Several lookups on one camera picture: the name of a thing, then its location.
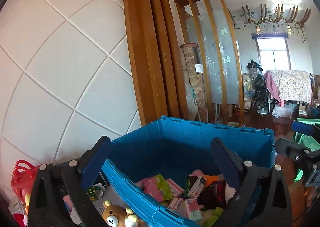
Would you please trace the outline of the green plush toy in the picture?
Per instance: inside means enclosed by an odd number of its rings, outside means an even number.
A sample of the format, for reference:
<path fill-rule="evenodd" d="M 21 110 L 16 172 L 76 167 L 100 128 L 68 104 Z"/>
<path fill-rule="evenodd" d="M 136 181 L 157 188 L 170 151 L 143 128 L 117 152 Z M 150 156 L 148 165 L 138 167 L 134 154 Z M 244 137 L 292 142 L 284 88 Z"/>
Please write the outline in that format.
<path fill-rule="evenodd" d="M 224 209 L 221 207 L 216 207 L 215 209 L 209 209 L 206 211 L 200 211 L 201 220 L 199 220 L 198 225 L 201 227 L 212 227 L 216 221 L 220 218 Z"/>

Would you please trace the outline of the wooden glass room divider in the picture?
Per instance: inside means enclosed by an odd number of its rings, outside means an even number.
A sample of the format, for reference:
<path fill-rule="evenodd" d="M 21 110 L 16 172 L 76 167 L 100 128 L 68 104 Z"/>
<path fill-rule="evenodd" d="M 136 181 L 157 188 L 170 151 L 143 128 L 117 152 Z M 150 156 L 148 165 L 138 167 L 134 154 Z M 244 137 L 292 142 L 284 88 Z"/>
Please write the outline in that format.
<path fill-rule="evenodd" d="M 225 0 L 174 0 L 183 44 L 199 45 L 208 122 L 244 122 L 244 83 L 234 20 Z"/>

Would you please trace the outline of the brown teddy bear plush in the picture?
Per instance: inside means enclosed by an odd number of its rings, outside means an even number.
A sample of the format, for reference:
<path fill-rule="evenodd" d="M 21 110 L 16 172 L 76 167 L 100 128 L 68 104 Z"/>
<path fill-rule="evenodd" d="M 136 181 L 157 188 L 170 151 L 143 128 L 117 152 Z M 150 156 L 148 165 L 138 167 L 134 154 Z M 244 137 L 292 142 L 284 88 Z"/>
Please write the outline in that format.
<path fill-rule="evenodd" d="M 109 200 L 103 203 L 104 211 L 102 218 L 110 227 L 144 227 L 147 222 L 136 215 L 131 208 L 123 208 L 119 205 L 113 205 Z"/>

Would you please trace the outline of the rolled patterned carpet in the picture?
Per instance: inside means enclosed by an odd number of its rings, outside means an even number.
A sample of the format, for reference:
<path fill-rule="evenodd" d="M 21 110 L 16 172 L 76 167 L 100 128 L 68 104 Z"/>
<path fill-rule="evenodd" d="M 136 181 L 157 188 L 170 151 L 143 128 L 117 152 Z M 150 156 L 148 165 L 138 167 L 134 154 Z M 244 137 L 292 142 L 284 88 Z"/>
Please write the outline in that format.
<path fill-rule="evenodd" d="M 199 45 L 180 46 L 182 72 L 188 108 L 188 119 L 208 122 L 207 97 L 203 77 L 203 64 Z"/>

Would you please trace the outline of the red plastic carry case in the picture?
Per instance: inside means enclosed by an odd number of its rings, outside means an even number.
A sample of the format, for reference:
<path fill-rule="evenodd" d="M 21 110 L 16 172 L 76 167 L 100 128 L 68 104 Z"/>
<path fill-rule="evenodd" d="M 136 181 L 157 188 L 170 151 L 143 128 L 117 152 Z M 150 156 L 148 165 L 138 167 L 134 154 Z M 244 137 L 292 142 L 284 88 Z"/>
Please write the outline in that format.
<path fill-rule="evenodd" d="M 39 166 L 34 166 L 26 160 L 16 161 L 12 171 L 11 188 L 23 204 L 25 195 L 31 195 L 38 170 Z"/>

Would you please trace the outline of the large pink tissue pack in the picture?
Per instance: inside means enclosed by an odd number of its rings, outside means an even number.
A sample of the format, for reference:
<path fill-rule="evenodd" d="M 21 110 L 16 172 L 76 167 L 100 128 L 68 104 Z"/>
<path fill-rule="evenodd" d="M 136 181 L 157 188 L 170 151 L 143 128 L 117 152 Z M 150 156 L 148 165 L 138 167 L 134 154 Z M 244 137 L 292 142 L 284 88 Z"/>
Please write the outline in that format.
<path fill-rule="evenodd" d="M 144 192 L 154 198 L 158 203 L 172 200 L 173 196 L 169 184 L 161 174 L 142 180 Z"/>

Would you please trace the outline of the blue plastic storage crate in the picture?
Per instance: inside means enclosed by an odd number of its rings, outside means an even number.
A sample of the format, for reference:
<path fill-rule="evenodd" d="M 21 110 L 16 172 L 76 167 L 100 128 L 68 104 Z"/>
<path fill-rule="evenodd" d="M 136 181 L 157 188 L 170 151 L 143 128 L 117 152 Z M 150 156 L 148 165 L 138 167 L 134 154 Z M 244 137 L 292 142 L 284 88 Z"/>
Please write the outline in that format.
<path fill-rule="evenodd" d="M 196 226 L 161 206 L 136 183 L 161 174 L 183 186 L 193 170 L 219 174 L 210 143 L 218 137 L 242 160 L 259 167 L 275 162 L 271 129 L 229 127 L 163 116 L 111 142 L 102 171 L 121 199 L 149 226 Z"/>

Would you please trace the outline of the floral cloth on rack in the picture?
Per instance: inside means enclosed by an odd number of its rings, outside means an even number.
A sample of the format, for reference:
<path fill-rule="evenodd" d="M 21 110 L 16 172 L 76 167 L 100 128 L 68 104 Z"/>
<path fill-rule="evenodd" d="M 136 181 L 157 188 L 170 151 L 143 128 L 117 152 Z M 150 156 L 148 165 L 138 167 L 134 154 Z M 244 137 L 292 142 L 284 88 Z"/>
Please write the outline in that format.
<path fill-rule="evenodd" d="M 293 100 L 311 103 L 312 89 L 308 72 L 267 70 L 264 78 L 268 91 L 278 102 Z"/>

